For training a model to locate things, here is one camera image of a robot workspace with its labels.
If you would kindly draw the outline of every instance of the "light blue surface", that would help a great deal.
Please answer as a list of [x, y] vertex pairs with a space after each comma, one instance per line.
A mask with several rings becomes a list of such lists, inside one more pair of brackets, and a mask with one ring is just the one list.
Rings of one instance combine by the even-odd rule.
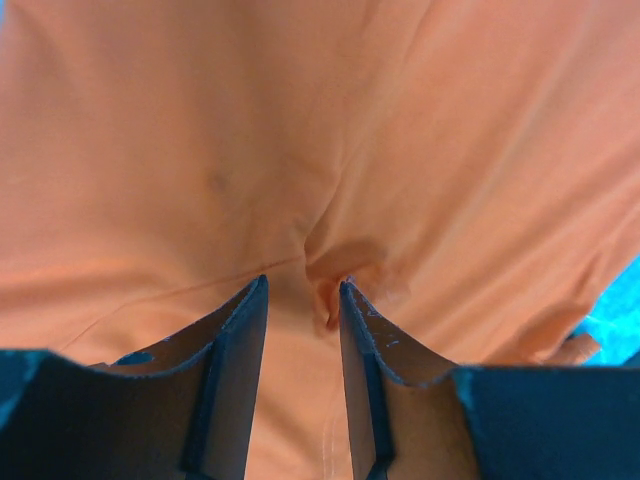
[[640, 350], [640, 257], [602, 294], [583, 332], [602, 345], [587, 365], [621, 365]]

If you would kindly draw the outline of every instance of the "orange cloth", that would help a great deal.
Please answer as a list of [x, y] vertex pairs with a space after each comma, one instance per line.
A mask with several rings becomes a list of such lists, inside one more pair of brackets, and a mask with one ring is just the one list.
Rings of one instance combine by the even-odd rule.
[[637, 0], [9, 0], [0, 342], [112, 361], [266, 272], [247, 478], [348, 479], [347, 275], [457, 362], [593, 349], [639, 55]]

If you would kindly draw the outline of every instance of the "crease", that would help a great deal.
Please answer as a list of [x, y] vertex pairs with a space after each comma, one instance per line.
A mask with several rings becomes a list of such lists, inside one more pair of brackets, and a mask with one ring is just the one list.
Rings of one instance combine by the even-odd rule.
[[[555, 88], [558, 88], [558, 80], [564, 73], [566, 73], [570, 59], [576, 55], [580, 40], [583, 38], [583, 35], [587, 30], [587, 23], [588, 22], [583, 22], [581, 24], [581, 28], [574, 33], [570, 46], [556, 61], [556, 65], [554, 65], [554, 67], [540, 80], [538, 88], [536, 89], [536, 94], [528, 97], [529, 105], [521, 116], [519, 125], [514, 129], [515, 133], [513, 137], [506, 145], [503, 146], [502, 151], [496, 156], [496, 162], [493, 168], [491, 168], [491, 170], [486, 174], [486, 176], [489, 176], [488, 181], [480, 182], [477, 184], [477, 188], [470, 189], [466, 195], [462, 194], [457, 198], [457, 213], [451, 215], [451, 219], [449, 221], [443, 219], [445, 220], [443, 225], [435, 229], [445, 233], [433, 242], [421, 242], [420, 244], [424, 245], [424, 247], [416, 252], [414, 258], [430, 258], [432, 261], [433, 259], [438, 258], [437, 253], [446, 249], [447, 245], [454, 243], [451, 242], [451, 238], [459, 234], [465, 226], [466, 221], [469, 218], [473, 218], [474, 214], [482, 206], [482, 202], [490, 195], [493, 187], [496, 185], [499, 178], [501, 178], [500, 175], [502, 175], [507, 168], [510, 155], [512, 155], [512, 153], [527, 137], [531, 128], [539, 119], [540, 113], [548, 105], [551, 93]], [[529, 87], [527, 85], [523, 85], [522, 89], [528, 90]], [[433, 226], [430, 225], [429, 231], [426, 232], [426, 234], [423, 233], [419, 235], [419, 237], [423, 239], [429, 238], [433, 230]], [[412, 267], [409, 267], [409, 270], [407, 271], [408, 275], [414, 276], [418, 268], [420, 268], [418, 264], [414, 263]]]
[[166, 300], [168, 298], [171, 297], [176, 297], [179, 295], [184, 295], [186, 293], [193, 293], [196, 292], [198, 290], [202, 290], [205, 288], [210, 288], [212, 286], [215, 285], [220, 285], [223, 283], [228, 283], [228, 282], [233, 282], [236, 280], [240, 280], [242, 278], [252, 278], [254, 276], [257, 276], [261, 273], [266, 273], [268, 270], [272, 270], [274, 268], [283, 266], [283, 265], [287, 265], [290, 263], [294, 263], [296, 261], [301, 260], [301, 256], [297, 255], [295, 257], [289, 258], [289, 259], [284, 259], [284, 260], [280, 260], [277, 262], [273, 262], [267, 265], [263, 265], [259, 268], [250, 270], [250, 271], [246, 271], [243, 273], [239, 273], [236, 275], [230, 275], [227, 277], [220, 277], [217, 278], [215, 280], [210, 280], [207, 282], [203, 282], [203, 283], [199, 283], [196, 285], [191, 285], [189, 287], [185, 287], [185, 288], [180, 288], [177, 290], [172, 290], [170, 292], [164, 292], [164, 293], [160, 293], [157, 295], [151, 295], [151, 296], [147, 296], [147, 297], [143, 297], [143, 298], [138, 298], [129, 302], [125, 302], [122, 305], [120, 305], [119, 307], [111, 310], [109, 313], [101, 315], [100, 317], [94, 319], [85, 329], [83, 329], [80, 333], [78, 333], [76, 336], [74, 336], [73, 338], [71, 338], [71, 340], [69, 340], [64, 346], [62, 346], [60, 349], [57, 349], [60, 353], [64, 352], [65, 350], [67, 350], [69, 347], [71, 347], [71, 345], [73, 345], [74, 343], [76, 343], [78, 340], [80, 340], [83, 336], [85, 336], [88, 332], [90, 332], [92, 329], [94, 329], [98, 324], [100, 324], [101, 322], [103, 322], [104, 320], [106, 320], [107, 318], [115, 315], [116, 313], [119, 313], [127, 308], [131, 308], [133, 306], [136, 305], [140, 305], [140, 304], [144, 304], [147, 302], [151, 302], [154, 300]]

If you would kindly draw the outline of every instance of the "orange fabric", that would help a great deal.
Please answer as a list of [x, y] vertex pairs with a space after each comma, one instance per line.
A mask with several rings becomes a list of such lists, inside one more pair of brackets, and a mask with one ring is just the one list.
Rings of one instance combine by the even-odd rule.
[[348, 479], [347, 275], [456, 362], [592, 351], [640, 251], [638, 45], [636, 0], [10, 0], [0, 342], [112, 361], [266, 272], [247, 478]]

